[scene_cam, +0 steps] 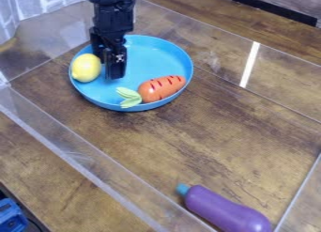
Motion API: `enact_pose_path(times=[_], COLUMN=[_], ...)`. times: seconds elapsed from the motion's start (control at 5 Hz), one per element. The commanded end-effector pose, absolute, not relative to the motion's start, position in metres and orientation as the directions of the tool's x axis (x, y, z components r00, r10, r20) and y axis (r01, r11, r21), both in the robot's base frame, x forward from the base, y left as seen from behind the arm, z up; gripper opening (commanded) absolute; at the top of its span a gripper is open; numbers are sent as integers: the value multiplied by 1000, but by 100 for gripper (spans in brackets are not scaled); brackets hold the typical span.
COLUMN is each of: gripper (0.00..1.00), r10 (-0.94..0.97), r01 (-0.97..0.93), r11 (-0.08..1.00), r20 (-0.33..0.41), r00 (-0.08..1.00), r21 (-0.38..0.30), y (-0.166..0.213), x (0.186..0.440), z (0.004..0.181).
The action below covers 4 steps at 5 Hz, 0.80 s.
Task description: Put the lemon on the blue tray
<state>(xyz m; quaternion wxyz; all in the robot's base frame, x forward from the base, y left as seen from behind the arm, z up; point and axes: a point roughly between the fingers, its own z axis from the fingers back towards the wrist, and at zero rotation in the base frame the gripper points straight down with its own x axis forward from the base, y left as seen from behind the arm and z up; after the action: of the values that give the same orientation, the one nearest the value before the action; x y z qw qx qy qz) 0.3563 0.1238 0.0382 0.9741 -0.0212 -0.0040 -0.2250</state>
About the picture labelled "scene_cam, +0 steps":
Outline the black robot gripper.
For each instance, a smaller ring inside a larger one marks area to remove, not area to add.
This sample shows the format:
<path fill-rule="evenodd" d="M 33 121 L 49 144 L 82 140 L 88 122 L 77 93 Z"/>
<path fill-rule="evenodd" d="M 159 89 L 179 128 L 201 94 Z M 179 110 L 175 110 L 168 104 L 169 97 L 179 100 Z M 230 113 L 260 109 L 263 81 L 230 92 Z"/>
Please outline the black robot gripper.
<path fill-rule="evenodd" d="M 93 4 L 89 29 L 92 53 L 98 57 L 100 63 L 105 63 L 105 77 L 111 80 L 120 79 L 125 75 L 127 48 L 123 44 L 124 36 L 133 28 L 135 0 L 89 0 L 89 2 Z"/>

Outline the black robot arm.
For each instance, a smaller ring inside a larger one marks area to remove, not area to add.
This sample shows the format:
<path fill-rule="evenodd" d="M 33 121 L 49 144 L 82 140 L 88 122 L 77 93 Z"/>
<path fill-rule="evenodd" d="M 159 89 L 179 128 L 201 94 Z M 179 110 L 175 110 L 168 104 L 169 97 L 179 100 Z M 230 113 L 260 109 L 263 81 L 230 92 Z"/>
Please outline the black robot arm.
<path fill-rule="evenodd" d="M 127 48 L 124 36 L 133 29 L 135 0 L 89 0 L 93 4 L 89 43 L 92 53 L 105 65 L 105 78 L 125 75 Z"/>

